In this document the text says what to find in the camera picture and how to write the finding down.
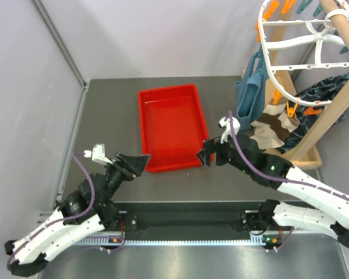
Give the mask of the blue sock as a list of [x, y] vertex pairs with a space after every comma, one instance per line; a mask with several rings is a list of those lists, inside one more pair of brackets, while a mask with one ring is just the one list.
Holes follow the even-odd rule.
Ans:
[[267, 71], [262, 49], [254, 53], [247, 64], [241, 81], [235, 83], [236, 113], [240, 131], [251, 128], [265, 107]]

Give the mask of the dark patterned sock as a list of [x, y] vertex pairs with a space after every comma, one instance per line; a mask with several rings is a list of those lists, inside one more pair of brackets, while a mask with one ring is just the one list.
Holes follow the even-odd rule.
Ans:
[[[303, 101], [332, 101], [334, 97], [339, 93], [343, 86], [349, 80], [349, 73], [328, 77], [309, 88], [301, 91], [297, 96]], [[285, 139], [284, 145], [279, 147], [277, 150], [280, 153], [286, 153], [296, 147], [300, 141], [305, 137], [307, 132], [319, 119], [319, 116], [324, 111], [324, 106], [315, 107], [314, 110], [321, 110], [319, 113], [315, 114], [305, 114], [305, 111], [308, 109], [307, 106], [298, 105], [295, 110], [296, 118], [299, 121], [298, 127], [289, 134]]]

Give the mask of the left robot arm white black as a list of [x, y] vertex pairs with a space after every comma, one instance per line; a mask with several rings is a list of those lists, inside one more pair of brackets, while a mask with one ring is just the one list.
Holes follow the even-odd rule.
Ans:
[[61, 252], [94, 233], [120, 225], [120, 213], [112, 201], [121, 184], [142, 175], [151, 156], [105, 156], [104, 146], [72, 154], [85, 174], [78, 189], [69, 194], [34, 231], [22, 239], [7, 241], [6, 264], [11, 275], [31, 277], [47, 267]]

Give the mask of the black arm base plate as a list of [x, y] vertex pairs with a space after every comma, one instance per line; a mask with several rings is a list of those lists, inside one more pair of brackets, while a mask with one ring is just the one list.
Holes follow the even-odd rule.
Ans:
[[120, 213], [118, 226], [125, 232], [144, 231], [148, 228], [191, 228], [224, 226], [233, 231], [268, 231], [278, 225], [271, 217], [264, 218], [258, 212], [243, 210], [126, 210]]

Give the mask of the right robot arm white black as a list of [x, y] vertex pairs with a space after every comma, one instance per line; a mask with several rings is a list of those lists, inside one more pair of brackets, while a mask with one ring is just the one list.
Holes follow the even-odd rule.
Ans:
[[349, 248], [349, 195], [311, 177], [288, 160], [262, 151], [246, 135], [229, 137], [226, 141], [220, 137], [206, 139], [197, 153], [204, 168], [211, 165], [212, 155], [216, 156], [216, 165], [229, 164], [257, 184], [310, 205], [303, 208], [267, 200], [258, 210], [263, 228], [304, 228], [325, 234]]

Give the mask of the pink brown patterned sock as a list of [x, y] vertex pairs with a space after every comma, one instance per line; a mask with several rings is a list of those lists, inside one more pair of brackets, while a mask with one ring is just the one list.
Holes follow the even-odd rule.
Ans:
[[296, 114], [290, 117], [286, 112], [283, 112], [278, 117], [278, 120], [280, 121], [281, 127], [289, 133], [292, 133], [300, 125], [300, 121], [297, 119]]

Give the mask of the white clip hanger frame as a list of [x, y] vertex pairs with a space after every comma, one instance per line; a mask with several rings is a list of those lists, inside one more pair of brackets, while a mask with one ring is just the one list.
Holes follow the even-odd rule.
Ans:
[[[349, 3], [347, 1], [321, 1], [320, 4], [326, 12], [325, 18], [308, 20], [271, 20], [266, 14], [269, 13], [271, 1], [263, 1], [258, 13], [257, 25], [264, 56], [266, 70], [274, 87], [290, 102], [306, 107], [328, 106], [331, 100], [305, 101], [289, 93], [275, 77], [278, 71], [315, 70], [349, 68], [349, 62], [323, 62], [322, 50], [326, 43], [346, 47], [349, 50]], [[269, 41], [265, 34], [268, 27], [304, 26], [307, 35], [289, 38], [287, 40]], [[315, 46], [314, 61], [312, 63], [285, 64], [275, 66], [272, 64], [271, 54], [273, 51], [290, 49], [302, 45], [312, 44]]]

